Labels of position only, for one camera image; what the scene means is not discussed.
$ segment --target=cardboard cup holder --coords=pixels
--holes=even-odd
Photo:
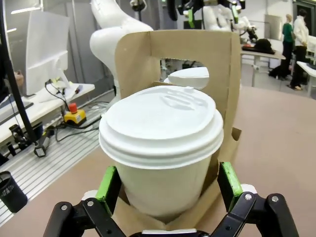
[[[238,34],[203,30],[131,33],[118,42],[115,61],[122,98],[151,86],[170,85],[159,82],[161,58],[199,61],[210,75],[201,91],[214,99],[224,119],[224,142],[212,156],[202,194],[191,209],[163,223],[130,206],[121,191],[113,218],[127,236],[148,229],[194,228],[219,196],[218,162],[234,160],[241,135],[233,127],[241,77],[240,50]]]

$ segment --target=white lid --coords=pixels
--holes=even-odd
[[[100,146],[115,161],[143,169],[182,167],[213,154],[223,140],[214,100],[189,87],[156,86],[131,95],[100,121]]]
[[[187,68],[171,73],[168,80],[171,84],[202,89],[208,84],[209,73],[206,67]]]

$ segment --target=red button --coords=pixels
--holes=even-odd
[[[72,113],[72,114],[75,114],[77,113],[77,104],[76,103],[71,103],[69,104],[69,111]]]

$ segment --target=tan tabletop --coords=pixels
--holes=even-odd
[[[285,57],[282,55],[282,53],[280,53],[278,51],[276,51],[275,54],[268,54],[268,53],[258,53],[258,52],[242,50],[240,54],[241,55],[258,56],[258,57],[263,57],[263,58],[285,59]]]
[[[243,87],[235,127],[242,129],[234,163],[240,181],[254,185],[262,197],[283,194],[300,237],[315,236],[316,101]],[[84,192],[97,189],[109,163],[100,149],[91,153],[2,226],[0,236],[41,237],[54,205],[75,205]],[[218,198],[197,228],[212,233],[224,215]],[[98,235],[88,231],[84,236]],[[260,234],[255,226],[246,225],[240,236]]]

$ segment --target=woman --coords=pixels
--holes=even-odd
[[[294,22],[294,35],[295,35],[295,51],[296,51],[296,63],[294,67],[293,78],[291,84],[288,85],[293,90],[302,90],[301,83],[303,83],[303,69],[297,64],[297,62],[304,62],[307,50],[307,41],[309,30],[305,24],[306,11],[299,10],[298,16]]]
[[[274,68],[270,73],[269,76],[278,79],[284,80],[284,78],[289,74],[289,66],[292,57],[292,50],[293,50],[293,42],[294,42],[294,34],[292,29],[292,16],[290,14],[286,15],[286,23],[283,25],[283,56],[285,57],[284,60],[281,60],[281,65]]]

